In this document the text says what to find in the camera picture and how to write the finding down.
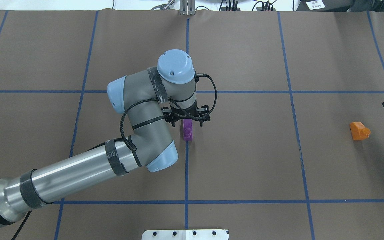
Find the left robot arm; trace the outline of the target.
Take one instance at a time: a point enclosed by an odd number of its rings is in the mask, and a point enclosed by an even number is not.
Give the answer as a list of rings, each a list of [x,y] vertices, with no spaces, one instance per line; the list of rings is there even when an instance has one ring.
[[[215,86],[209,75],[195,71],[189,54],[168,50],[155,67],[110,82],[109,102],[122,115],[121,138],[16,178],[0,178],[0,228],[142,166],[157,172],[176,163],[178,153],[167,123],[175,126],[181,119],[203,123],[214,109],[197,106],[196,83],[201,77]]]

